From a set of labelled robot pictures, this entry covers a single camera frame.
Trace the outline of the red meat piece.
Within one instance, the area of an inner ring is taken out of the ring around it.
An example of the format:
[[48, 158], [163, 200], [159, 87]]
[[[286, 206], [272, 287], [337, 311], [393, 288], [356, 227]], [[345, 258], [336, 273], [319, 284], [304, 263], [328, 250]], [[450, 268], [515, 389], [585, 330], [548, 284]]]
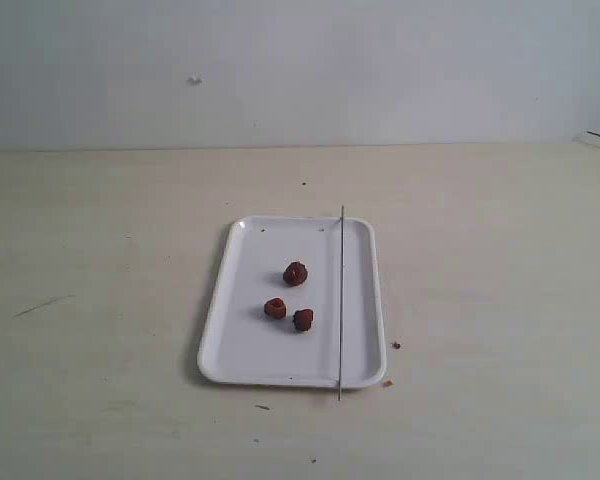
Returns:
[[314, 312], [312, 309], [296, 310], [293, 315], [293, 325], [296, 331], [306, 332], [312, 327]]
[[303, 284], [308, 278], [307, 267], [299, 262], [291, 262], [283, 272], [283, 281], [290, 287]]
[[279, 297], [268, 300], [264, 305], [264, 313], [273, 319], [283, 319], [287, 313], [284, 300]]

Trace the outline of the thin metal skewer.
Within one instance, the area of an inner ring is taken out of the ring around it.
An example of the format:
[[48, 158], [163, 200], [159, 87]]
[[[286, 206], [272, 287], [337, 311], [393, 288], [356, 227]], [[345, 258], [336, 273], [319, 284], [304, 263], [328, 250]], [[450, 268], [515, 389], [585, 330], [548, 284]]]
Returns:
[[338, 394], [342, 400], [343, 391], [343, 332], [344, 332], [344, 236], [345, 206], [340, 207], [340, 260], [339, 260], [339, 344], [338, 344]]

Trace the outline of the white rectangular plastic tray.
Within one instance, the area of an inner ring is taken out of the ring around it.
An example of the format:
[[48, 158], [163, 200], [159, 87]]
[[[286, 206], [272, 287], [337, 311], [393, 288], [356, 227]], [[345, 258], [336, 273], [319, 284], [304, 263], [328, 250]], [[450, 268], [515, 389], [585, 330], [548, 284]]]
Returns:
[[[222, 384], [338, 389], [340, 218], [247, 216], [228, 232], [201, 334], [197, 367]], [[372, 226], [345, 217], [343, 390], [378, 383], [387, 366]], [[283, 281], [294, 261], [308, 269], [296, 287]], [[281, 298], [286, 316], [265, 303]], [[312, 309], [309, 331], [293, 325]]]

